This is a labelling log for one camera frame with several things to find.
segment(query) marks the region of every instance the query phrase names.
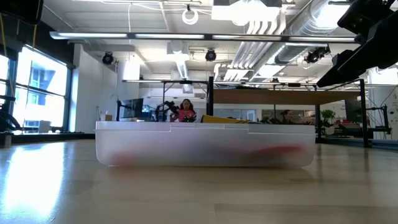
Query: computer monitor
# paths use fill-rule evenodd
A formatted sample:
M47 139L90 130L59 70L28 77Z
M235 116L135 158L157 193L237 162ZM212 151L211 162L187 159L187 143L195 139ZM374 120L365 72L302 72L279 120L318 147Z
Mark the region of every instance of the computer monitor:
M347 120L353 123L361 123L361 102L358 100L346 100L345 105Z
M129 106L131 109L124 108L123 118L140 118L142 117L142 105L144 99L122 100L123 105Z

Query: potted plant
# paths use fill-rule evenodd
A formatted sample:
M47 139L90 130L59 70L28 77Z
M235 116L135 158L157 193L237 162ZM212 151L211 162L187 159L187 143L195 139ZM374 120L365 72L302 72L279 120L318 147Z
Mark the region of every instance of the potted plant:
M325 128L325 134L332 135L335 132L333 119L336 117L336 113L332 110L323 110L321 116L323 118L322 126Z

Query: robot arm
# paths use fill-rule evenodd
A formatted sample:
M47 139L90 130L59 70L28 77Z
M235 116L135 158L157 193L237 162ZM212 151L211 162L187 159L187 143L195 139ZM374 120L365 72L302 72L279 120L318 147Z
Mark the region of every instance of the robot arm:
M159 122L159 112L162 112L162 119L165 121L165 115L168 110L171 110L174 114L178 114L178 106L175 106L174 102L171 101L165 101L164 103L158 105L155 110L155 115L156 115L156 122Z

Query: black equipment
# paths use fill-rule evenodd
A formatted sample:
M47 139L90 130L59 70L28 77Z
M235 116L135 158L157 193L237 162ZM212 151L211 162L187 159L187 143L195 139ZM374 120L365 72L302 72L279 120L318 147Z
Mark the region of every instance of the black equipment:
M5 100L5 103L0 105L0 132L21 130L18 121L8 113L10 102L15 101L15 98L0 95L0 99Z
M315 63L325 57L326 54L330 54L329 45L326 47L317 47L315 50L309 51L304 60L307 63Z
M112 56L112 52L105 52L104 57L102 58L102 62L105 65L111 65L113 62L113 56Z
M162 113L162 121L166 121L166 114L169 110L171 110L174 114L178 114L179 108L173 101L165 101L164 103L158 105L155 110L156 122L159 122L159 112Z
M0 12L37 25L42 17L44 0L1 0Z
M155 110L156 122L159 122L159 112L162 113L162 121L163 122L166 121L166 114L169 110L177 116L180 108L178 106L176 106L173 101L171 101L171 102L165 101L164 103L158 105ZM191 118L185 117L183 122L192 123L192 122L195 122L196 120L197 120L197 115L195 114Z
M379 108L368 108L366 110L381 110L383 111L383 117L384 117L384 126L376 126L375 128L370 128L371 131L380 131L380 132L386 132L387 134L391 134L391 128L388 125L388 113L387 113L387 105L384 105Z
M212 61L216 60L217 54L214 51L214 49L208 49L205 58L206 58L206 61L208 61L208 62L212 62Z
M333 57L333 67L318 81L319 87L355 80L366 69L385 69L398 61L398 11L395 0L355 0L338 25L355 33L359 46Z
M123 118L140 118L142 116L142 106L144 104L143 98L123 100L123 104L120 100L117 100L116 103L118 104L116 121L120 121L120 107L124 108Z
M358 100L345 100L345 106L347 120L353 123L361 123L361 102Z

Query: spotlight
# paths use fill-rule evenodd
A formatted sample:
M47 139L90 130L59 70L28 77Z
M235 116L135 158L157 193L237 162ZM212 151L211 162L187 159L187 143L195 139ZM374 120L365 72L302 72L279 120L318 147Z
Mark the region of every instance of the spotlight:
M308 52L308 55L304 58L307 63L316 63L326 54L330 53L329 45L327 47L317 47L314 51Z
M113 62L112 52L105 52L104 57L102 58L102 62L105 65L111 65Z
M206 58L206 61L208 61L208 62L212 62L212 61L216 60L217 54L214 51L214 49L208 49L205 58Z

